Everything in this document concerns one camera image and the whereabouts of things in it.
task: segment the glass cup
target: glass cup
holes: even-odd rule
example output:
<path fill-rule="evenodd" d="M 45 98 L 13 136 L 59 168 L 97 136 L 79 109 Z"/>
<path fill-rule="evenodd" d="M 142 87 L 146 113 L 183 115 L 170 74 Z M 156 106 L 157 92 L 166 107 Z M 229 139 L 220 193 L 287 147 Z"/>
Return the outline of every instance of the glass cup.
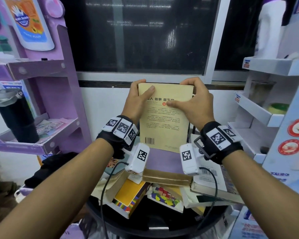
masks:
<path fill-rule="evenodd" d="M 276 82 L 274 81 L 252 80 L 248 97 L 249 100 L 262 107 L 275 84 Z"/>

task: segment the white dot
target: white dot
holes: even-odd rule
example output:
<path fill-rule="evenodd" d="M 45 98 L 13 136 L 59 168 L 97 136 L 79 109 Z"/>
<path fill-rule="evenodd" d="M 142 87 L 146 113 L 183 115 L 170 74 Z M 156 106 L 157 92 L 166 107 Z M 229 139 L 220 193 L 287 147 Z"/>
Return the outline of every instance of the white dot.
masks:
<path fill-rule="evenodd" d="M 19 73 L 25 75 L 27 70 L 24 67 L 19 67 Z"/>

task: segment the cable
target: cable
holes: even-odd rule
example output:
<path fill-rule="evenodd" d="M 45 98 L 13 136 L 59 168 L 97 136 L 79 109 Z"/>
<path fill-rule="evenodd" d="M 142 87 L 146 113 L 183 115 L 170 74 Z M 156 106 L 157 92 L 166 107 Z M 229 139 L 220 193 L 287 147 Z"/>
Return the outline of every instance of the cable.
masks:
<path fill-rule="evenodd" d="M 118 162 L 118 163 L 115 165 L 115 167 L 113 168 L 113 170 L 112 170 L 110 176 L 107 178 L 107 181 L 106 181 L 106 183 L 105 183 L 105 185 L 104 185 L 104 188 L 103 188 L 103 190 L 102 190 L 102 194 L 101 194 L 101 217 L 102 217 L 102 222 L 103 222 L 103 227 L 104 227 L 104 234 L 105 234 L 105 238 L 106 238 L 106 239 L 109 239 L 109 237 L 108 237 L 108 235 L 107 235 L 107 230 L 106 230 L 105 220 L 104 220 L 104 216 L 103 216 L 103 197 L 104 197 L 104 192 L 105 192 L 106 186 L 107 186 L 107 184 L 109 183 L 110 178 L 112 177 L 112 175 L 113 175 L 113 173 L 114 173 L 114 170 L 116 169 L 117 165 L 119 165 L 120 163 L 123 163 L 123 164 L 125 164 L 125 165 L 128 165 L 128 163 L 126 163 L 126 162 Z"/>
<path fill-rule="evenodd" d="M 207 170 L 207 171 L 213 176 L 213 178 L 214 178 L 214 180 L 215 180 L 215 186 L 216 186 L 216 189 L 215 189 L 214 201 L 213 201 L 213 203 L 211 204 L 210 209 L 209 209 L 209 211 L 207 212 L 206 216 L 203 218 L 203 220 L 202 220 L 202 221 L 199 223 L 199 225 L 197 226 L 196 231 L 198 231 L 198 230 L 200 229 L 200 227 L 201 227 L 201 226 L 203 225 L 203 223 L 206 221 L 206 218 L 209 216 L 211 210 L 213 209 L 213 207 L 214 207 L 214 205 L 215 205 L 215 203 L 216 203 L 216 200 L 217 200 L 217 193 L 218 193 L 218 185 L 217 185 L 217 180 L 216 180 L 216 178 L 215 178 L 215 175 L 214 175 L 209 169 L 207 169 L 207 168 L 205 168 L 205 167 L 199 167 L 199 169 Z"/>

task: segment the person's right hand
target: person's right hand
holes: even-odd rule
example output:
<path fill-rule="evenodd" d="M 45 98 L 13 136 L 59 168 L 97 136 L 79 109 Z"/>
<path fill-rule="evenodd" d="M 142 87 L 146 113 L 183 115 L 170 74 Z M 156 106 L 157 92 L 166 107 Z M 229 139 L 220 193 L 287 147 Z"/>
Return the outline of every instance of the person's right hand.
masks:
<path fill-rule="evenodd" d="M 167 105 L 183 111 L 189 122 L 201 131 L 206 123 L 215 121 L 213 110 L 214 96 L 209 93 L 199 77 L 188 78 L 180 84 L 194 85 L 196 95 L 189 101 L 168 101 Z"/>

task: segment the hand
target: hand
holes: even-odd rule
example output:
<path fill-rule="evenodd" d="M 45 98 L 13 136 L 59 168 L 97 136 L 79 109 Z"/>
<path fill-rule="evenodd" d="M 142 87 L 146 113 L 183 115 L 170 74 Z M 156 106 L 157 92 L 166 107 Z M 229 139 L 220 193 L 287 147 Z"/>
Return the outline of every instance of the hand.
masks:
<path fill-rule="evenodd" d="M 131 84 L 130 92 L 126 98 L 124 109 L 122 111 L 123 116 L 130 118 L 136 125 L 140 120 L 140 117 L 144 111 L 145 102 L 149 99 L 155 92 L 155 86 L 151 86 L 147 91 L 141 96 L 138 96 L 138 84 L 145 83 L 146 80 L 137 80 Z"/>
<path fill-rule="evenodd" d="M 199 77 L 188 78 L 180 84 L 194 85 L 196 88 L 196 95 L 189 101 L 168 101 L 167 105 L 183 111 L 189 122 L 201 131 L 206 123 L 215 121 L 213 110 L 214 96 L 209 93 Z"/>

